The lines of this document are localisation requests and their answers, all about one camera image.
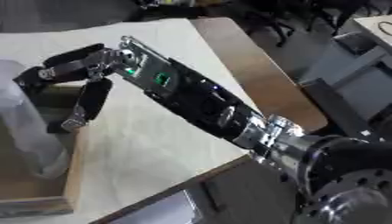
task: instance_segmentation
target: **robotic arm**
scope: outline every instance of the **robotic arm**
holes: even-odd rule
[[[343,136],[306,135],[278,115],[266,118],[241,99],[175,59],[132,37],[54,56],[15,82],[30,96],[48,85],[87,80],[73,113],[49,124],[69,132],[98,115],[115,73],[155,102],[205,132],[224,138],[297,185],[297,223],[374,224],[392,221],[392,147]]]

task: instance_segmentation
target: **green led light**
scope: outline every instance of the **green led light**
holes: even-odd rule
[[[135,73],[135,70],[132,70],[130,68],[125,68],[125,71],[127,71],[127,73],[129,73],[129,74],[134,74]]]
[[[161,86],[165,86],[167,84],[167,82],[169,81],[169,79],[170,79],[169,74],[159,73],[155,77],[154,81]]]

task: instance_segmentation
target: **black cable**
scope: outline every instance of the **black cable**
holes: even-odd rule
[[[378,29],[380,29],[380,31],[382,31],[383,33],[387,34],[388,36],[392,36],[392,32],[387,31],[385,29],[385,25],[390,25],[392,28],[392,22],[389,21],[381,21],[380,23],[378,23]]]

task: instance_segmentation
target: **plastic container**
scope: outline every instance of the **plastic container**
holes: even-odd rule
[[[55,179],[67,170],[68,153],[56,136],[46,132],[45,121],[13,81],[23,70],[17,62],[0,60],[0,117],[31,172]]]

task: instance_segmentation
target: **table surface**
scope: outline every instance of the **table surface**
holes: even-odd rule
[[[233,20],[225,17],[200,18],[193,20],[192,24],[264,114],[290,117],[307,130],[317,130],[326,125],[326,119],[318,109],[298,90],[268,54],[258,47]],[[216,173],[233,168],[247,160],[247,157],[236,159],[209,173],[200,175],[195,180],[200,181],[212,177]],[[125,207],[101,221],[115,220],[172,193],[171,190],[162,192],[153,200],[148,199],[144,201],[146,203]]]
[[[299,124],[301,119],[311,120],[313,122],[307,123],[311,130],[325,125],[325,118],[233,22],[217,18],[199,20],[193,25],[187,20],[176,19],[114,24],[79,31],[0,34],[3,49],[0,59],[35,66],[48,56],[96,42],[116,47],[119,37],[128,33],[163,55],[182,61],[219,82],[253,107],[254,103],[228,70],[243,88],[258,99],[256,103],[263,111],[277,112],[291,119],[294,117],[293,120]],[[223,25],[221,29],[228,33],[220,33],[216,25]],[[217,45],[221,34],[226,40],[234,41],[237,35],[242,39],[236,44],[243,45],[243,48],[226,42],[226,48],[237,47],[235,52],[241,55],[237,61],[233,61],[235,56],[228,55],[234,52],[222,51],[225,47],[222,48],[220,41]],[[123,208],[103,219],[107,221],[246,160],[242,150],[195,129],[119,77],[111,79],[115,87],[99,118],[90,124],[86,133],[88,147],[83,157],[83,180],[75,212],[56,217],[12,219],[6,223],[86,223]]]
[[[360,29],[377,42],[385,50],[392,53],[392,36],[384,33],[380,30],[378,24],[382,21],[392,23],[392,16],[380,16],[380,17],[360,17],[356,18],[354,22],[360,27]],[[383,28],[392,33],[392,25],[384,24]]]

